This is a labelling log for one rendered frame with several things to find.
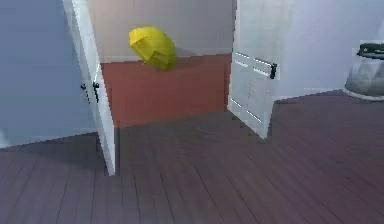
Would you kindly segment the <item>grey round bin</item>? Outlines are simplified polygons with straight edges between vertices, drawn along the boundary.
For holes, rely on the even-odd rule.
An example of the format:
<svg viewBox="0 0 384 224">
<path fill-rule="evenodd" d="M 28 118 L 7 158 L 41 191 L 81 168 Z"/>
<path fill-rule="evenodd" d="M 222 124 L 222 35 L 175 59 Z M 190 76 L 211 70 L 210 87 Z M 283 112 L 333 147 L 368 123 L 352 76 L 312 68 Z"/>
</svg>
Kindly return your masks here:
<svg viewBox="0 0 384 224">
<path fill-rule="evenodd" d="M 363 100 L 384 101 L 384 60 L 360 59 L 351 67 L 343 91 Z"/>
</svg>

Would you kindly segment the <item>yellow rounded object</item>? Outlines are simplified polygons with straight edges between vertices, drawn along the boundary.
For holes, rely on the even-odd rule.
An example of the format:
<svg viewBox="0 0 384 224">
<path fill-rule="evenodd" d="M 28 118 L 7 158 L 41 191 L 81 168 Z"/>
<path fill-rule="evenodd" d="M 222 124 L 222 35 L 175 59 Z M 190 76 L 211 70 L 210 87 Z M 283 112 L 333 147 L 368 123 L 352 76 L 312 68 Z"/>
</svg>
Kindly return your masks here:
<svg viewBox="0 0 384 224">
<path fill-rule="evenodd" d="M 128 33 L 128 42 L 144 63 L 165 71 L 175 67 L 175 44 L 162 30 L 154 26 L 133 29 Z"/>
</svg>

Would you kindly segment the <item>white panelled room door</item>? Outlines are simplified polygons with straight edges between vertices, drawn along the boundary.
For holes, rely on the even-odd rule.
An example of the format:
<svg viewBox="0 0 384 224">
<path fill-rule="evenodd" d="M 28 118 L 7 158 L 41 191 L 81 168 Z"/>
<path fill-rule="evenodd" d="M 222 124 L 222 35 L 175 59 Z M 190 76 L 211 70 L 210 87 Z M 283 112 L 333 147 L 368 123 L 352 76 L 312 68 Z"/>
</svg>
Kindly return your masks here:
<svg viewBox="0 0 384 224">
<path fill-rule="evenodd" d="M 285 37 L 298 0 L 237 0 L 228 109 L 260 138 L 269 134 Z M 277 64 L 270 79 L 270 65 Z"/>
</svg>

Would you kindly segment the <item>dark green bin lid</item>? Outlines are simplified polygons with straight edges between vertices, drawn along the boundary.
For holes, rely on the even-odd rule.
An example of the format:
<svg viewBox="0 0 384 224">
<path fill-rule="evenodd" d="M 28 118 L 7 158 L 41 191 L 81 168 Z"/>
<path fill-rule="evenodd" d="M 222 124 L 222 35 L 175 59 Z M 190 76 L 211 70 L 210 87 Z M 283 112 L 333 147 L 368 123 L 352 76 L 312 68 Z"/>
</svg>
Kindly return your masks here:
<svg viewBox="0 0 384 224">
<path fill-rule="evenodd" d="M 384 43 L 362 43 L 357 52 L 358 56 L 384 60 Z"/>
</svg>

